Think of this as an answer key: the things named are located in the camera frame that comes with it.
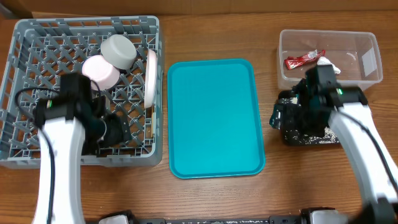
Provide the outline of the white rice grains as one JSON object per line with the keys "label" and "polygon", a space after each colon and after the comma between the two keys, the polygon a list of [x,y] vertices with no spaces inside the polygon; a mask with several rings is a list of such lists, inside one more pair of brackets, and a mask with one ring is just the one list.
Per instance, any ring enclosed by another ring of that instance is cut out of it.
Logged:
{"label": "white rice grains", "polygon": [[277,113],[276,128],[284,143],[289,146],[338,144],[339,140],[326,124],[310,124],[308,113],[298,104],[297,97],[281,98],[274,107]]}

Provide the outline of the red snack wrapper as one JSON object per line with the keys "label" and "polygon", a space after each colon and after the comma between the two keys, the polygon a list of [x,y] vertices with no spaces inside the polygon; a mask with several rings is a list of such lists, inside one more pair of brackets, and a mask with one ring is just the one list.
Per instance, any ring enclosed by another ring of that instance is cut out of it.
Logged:
{"label": "red snack wrapper", "polygon": [[287,57],[284,60],[284,64],[288,70],[295,69],[297,67],[304,66],[306,64],[310,64],[313,62],[317,62],[320,57],[325,55],[325,50],[314,50],[307,52],[306,54],[299,56],[299,57]]}

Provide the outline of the pink shallow bowl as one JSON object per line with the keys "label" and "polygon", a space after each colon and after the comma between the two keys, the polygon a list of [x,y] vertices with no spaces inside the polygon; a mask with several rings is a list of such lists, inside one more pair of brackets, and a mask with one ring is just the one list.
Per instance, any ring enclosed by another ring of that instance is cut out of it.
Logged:
{"label": "pink shallow bowl", "polygon": [[94,55],[86,59],[82,66],[82,74],[93,80],[91,86],[97,90],[96,84],[100,90],[108,90],[119,81],[120,72],[105,60],[102,55]]}

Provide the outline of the white tissue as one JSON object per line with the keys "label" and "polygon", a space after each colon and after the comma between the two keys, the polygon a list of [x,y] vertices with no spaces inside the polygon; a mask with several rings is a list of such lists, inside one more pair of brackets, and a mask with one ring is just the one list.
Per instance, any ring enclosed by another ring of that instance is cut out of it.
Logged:
{"label": "white tissue", "polygon": [[339,75],[341,73],[341,70],[335,66],[329,59],[326,57],[322,56],[318,59],[317,65],[331,65],[333,67],[333,71],[336,75]]}

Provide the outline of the white round plate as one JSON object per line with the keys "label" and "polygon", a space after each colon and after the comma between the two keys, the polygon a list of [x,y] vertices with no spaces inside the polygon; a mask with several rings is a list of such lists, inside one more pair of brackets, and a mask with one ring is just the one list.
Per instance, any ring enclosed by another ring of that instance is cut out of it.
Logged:
{"label": "white round plate", "polygon": [[145,89],[144,89],[144,108],[150,108],[155,101],[157,84],[157,56],[156,53],[149,49],[147,51],[147,62],[145,72]]}

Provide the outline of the grey bowl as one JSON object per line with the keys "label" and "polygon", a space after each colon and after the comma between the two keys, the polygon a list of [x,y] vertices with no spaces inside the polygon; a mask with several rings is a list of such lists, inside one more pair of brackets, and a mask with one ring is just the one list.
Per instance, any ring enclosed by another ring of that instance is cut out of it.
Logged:
{"label": "grey bowl", "polygon": [[129,70],[137,57],[134,44],[127,37],[119,34],[114,34],[102,41],[100,49],[105,60],[121,70]]}

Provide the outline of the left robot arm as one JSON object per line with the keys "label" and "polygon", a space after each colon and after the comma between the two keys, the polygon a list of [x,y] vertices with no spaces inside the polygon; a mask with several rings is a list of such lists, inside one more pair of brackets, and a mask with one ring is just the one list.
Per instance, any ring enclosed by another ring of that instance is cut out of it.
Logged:
{"label": "left robot arm", "polygon": [[34,110],[40,143],[39,194],[34,223],[84,223],[81,207],[81,154],[131,140],[127,117],[105,111],[93,98],[91,80],[79,73],[61,77],[53,98]]}

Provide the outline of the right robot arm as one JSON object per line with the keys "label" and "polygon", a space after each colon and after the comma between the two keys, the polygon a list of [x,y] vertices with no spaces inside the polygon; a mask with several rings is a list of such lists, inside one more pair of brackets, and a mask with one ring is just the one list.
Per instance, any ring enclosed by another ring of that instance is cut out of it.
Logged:
{"label": "right robot arm", "polygon": [[329,128],[350,161],[363,200],[354,217],[334,208],[306,208],[294,223],[397,223],[397,165],[360,87],[340,85],[331,65],[317,65],[279,93],[270,125],[293,141],[322,138]]}

